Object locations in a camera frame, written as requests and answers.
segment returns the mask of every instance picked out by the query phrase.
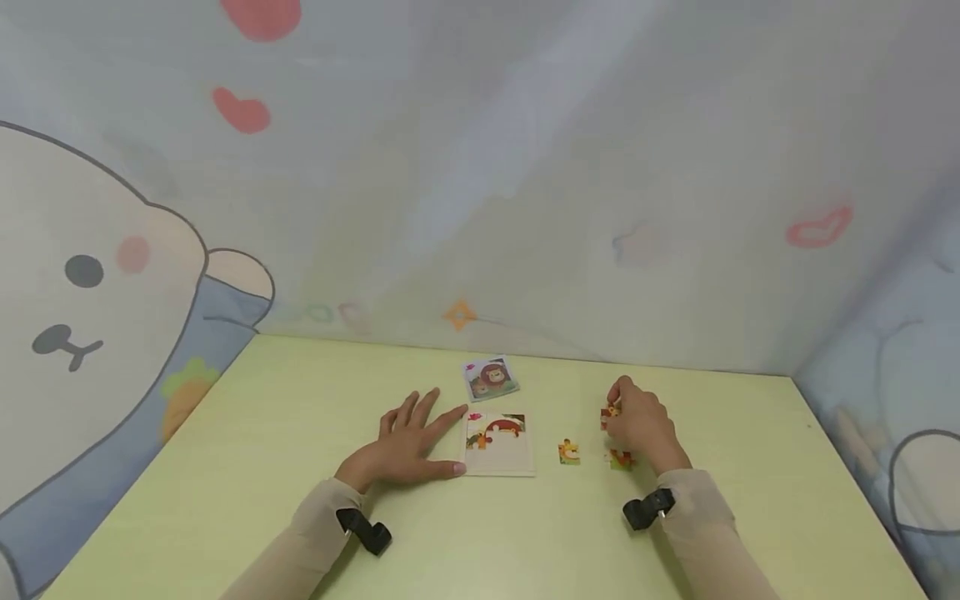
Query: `pink heart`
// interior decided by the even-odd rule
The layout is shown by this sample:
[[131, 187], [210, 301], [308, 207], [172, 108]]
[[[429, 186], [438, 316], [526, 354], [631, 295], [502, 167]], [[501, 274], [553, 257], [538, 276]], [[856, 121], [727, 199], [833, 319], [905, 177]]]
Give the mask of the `pink heart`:
[[213, 90], [213, 104], [227, 122], [241, 133], [262, 132], [270, 125], [267, 105], [259, 100], [237, 100], [233, 92], [225, 87]]
[[837, 241], [853, 220], [853, 208], [841, 206], [823, 219], [801, 221], [786, 230], [786, 241], [797, 248], [826, 248]]
[[277, 41], [300, 24], [300, 0], [220, 0], [227, 16], [250, 41]]

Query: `wrist strap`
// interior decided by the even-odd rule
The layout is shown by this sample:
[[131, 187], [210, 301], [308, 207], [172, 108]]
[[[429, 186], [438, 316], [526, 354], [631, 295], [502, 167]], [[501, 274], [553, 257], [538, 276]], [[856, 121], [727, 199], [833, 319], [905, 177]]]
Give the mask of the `wrist strap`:
[[657, 488], [642, 500], [631, 500], [623, 505], [623, 515], [634, 531], [647, 529], [657, 520], [657, 516], [666, 516], [677, 501], [669, 488]]

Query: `lion picture card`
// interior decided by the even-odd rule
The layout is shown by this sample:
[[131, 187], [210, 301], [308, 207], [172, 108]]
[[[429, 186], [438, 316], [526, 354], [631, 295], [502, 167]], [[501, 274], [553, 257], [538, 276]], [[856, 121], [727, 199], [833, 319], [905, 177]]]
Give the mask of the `lion picture card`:
[[489, 400], [520, 389], [520, 382], [503, 355], [466, 363], [463, 372], [471, 402]]

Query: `cartoon bear face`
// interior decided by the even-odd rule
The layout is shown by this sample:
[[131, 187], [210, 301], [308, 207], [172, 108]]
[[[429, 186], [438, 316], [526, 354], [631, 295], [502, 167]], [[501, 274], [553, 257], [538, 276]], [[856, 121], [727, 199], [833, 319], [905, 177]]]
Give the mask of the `cartoon bear face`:
[[176, 346], [206, 251], [91, 158], [0, 123], [0, 512], [100, 442]]

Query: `right hand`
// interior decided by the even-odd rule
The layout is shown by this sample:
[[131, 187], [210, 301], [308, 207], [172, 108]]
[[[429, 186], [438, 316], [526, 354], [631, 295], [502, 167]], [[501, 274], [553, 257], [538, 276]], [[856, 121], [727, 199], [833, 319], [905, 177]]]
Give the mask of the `right hand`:
[[693, 468], [677, 440], [673, 421], [657, 396], [639, 389], [634, 380], [621, 375], [607, 393], [608, 402], [618, 402], [620, 414], [607, 418], [607, 433], [619, 444], [644, 456], [660, 477], [668, 470]]

